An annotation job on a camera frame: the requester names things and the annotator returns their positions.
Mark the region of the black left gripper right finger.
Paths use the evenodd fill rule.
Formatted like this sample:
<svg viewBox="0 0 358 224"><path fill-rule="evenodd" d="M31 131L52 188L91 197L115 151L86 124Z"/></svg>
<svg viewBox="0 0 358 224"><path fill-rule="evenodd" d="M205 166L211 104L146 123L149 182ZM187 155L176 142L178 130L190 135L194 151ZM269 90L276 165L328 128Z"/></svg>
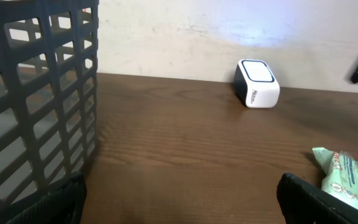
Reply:
<svg viewBox="0 0 358 224"><path fill-rule="evenodd" d="M277 200L286 224L358 224L358 210L303 179L284 173Z"/></svg>

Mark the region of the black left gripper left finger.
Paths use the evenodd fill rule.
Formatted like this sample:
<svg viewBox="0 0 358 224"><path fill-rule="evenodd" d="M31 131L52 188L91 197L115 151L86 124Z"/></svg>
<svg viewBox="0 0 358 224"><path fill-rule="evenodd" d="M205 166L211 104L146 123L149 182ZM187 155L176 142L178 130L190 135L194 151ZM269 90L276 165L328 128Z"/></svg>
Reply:
<svg viewBox="0 0 358 224"><path fill-rule="evenodd" d="M79 224L87 188L81 172L60 179L0 211L0 223Z"/></svg>

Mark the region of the light blue wet wipes pack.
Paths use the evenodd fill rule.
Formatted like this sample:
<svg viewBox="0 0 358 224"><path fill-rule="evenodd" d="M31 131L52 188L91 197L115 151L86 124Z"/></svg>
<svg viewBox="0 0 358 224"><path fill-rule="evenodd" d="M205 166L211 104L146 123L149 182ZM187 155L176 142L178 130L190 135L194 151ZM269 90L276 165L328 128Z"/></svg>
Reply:
<svg viewBox="0 0 358 224"><path fill-rule="evenodd" d="M345 151L314 147L313 154L326 177L321 189L358 210L358 162Z"/></svg>

